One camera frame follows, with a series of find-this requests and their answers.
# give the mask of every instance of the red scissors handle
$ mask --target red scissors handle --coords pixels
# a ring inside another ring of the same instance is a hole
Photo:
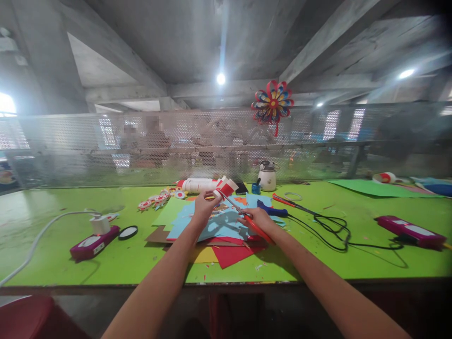
[[[246,221],[248,221],[248,223],[249,223],[249,225],[250,225],[250,228],[251,228],[254,232],[256,232],[258,235],[260,235],[262,238],[264,238],[264,240],[265,240],[267,243],[269,243],[269,244],[271,244],[271,245],[276,245],[275,242],[272,240],[272,238],[270,238],[270,237],[267,235],[267,233],[265,233],[264,231],[262,231],[262,230],[260,229],[260,227],[257,226],[257,225],[254,223],[253,219],[251,219],[251,217],[250,217],[248,214],[244,214],[243,217],[245,218]]]
[[[276,195],[276,193],[273,193],[273,199],[276,201],[282,202],[283,204],[289,205],[291,207],[296,207],[293,203],[290,203],[288,200],[285,200],[281,198],[280,196]]]

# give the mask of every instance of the paper pinwheel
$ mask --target paper pinwheel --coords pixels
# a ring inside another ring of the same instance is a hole
[[[293,106],[293,100],[290,99],[292,91],[286,89],[285,81],[277,83],[275,80],[267,84],[266,91],[256,92],[256,101],[251,104],[254,113],[254,120],[259,125],[276,124],[274,136],[278,136],[278,124],[281,117],[287,117],[291,114],[289,107]]]

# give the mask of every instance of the forearm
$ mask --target forearm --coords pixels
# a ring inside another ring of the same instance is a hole
[[[280,228],[269,236],[283,250],[345,338],[409,338],[386,313]]]
[[[192,219],[163,258],[132,292],[104,333],[104,339],[156,338],[185,280],[188,260],[205,220]]]

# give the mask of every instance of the metal mesh panel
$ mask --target metal mesh panel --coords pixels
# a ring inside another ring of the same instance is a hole
[[[296,108],[277,137],[275,126],[258,125],[247,110],[0,118],[0,150],[25,188],[166,185],[222,175],[250,182],[262,160],[280,165],[279,181],[364,177],[382,167],[414,175],[434,170],[415,154],[449,159],[452,115],[441,114],[448,107]],[[412,173],[402,167],[408,163],[417,164]]]

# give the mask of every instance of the roll of tape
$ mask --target roll of tape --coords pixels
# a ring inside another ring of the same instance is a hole
[[[296,199],[290,198],[290,197],[287,196],[288,194],[294,195],[297,198]],[[287,200],[292,200],[292,201],[301,201],[301,200],[303,200],[303,197],[301,195],[299,195],[298,193],[293,193],[293,192],[284,193],[284,198],[286,198]]]

